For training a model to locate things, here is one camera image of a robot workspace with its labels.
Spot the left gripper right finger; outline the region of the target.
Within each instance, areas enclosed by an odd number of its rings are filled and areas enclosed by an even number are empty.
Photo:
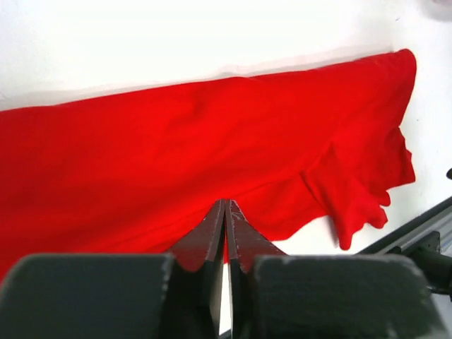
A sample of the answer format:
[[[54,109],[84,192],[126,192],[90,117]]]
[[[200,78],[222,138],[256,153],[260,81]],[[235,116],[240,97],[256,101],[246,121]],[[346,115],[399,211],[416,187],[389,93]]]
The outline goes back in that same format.
[[[225,205],[228,338],[445,338],[428,281],[400,247],[384,254],[291,256]]]

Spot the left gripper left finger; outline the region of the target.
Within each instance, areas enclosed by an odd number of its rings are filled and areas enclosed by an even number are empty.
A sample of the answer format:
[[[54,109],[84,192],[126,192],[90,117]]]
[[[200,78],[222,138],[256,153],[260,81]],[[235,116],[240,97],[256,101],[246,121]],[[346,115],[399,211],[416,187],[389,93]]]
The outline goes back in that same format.
[[[217,338],[225,202],[162,254],[38,254],[1,287],[2,338]]]

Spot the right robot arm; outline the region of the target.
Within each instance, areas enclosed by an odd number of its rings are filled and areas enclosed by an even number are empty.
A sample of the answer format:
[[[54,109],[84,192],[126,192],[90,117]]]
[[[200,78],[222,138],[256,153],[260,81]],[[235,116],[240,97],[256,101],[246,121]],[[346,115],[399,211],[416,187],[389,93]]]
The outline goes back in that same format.
[[[408,256],[423,272],[432,294],[451,298],[451,257],[441,253],[438,231],[430,232],[414,244]]]

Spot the red t-shirt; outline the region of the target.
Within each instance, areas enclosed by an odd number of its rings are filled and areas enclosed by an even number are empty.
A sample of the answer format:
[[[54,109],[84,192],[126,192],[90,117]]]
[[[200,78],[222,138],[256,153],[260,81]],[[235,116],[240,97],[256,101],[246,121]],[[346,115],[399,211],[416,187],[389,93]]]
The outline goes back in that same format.
[[[1,113],[1,274],[36,253],[156,253],[235,200],[271,241],[333,219],[341,249],[415,180],[407,49],[308,71]]]

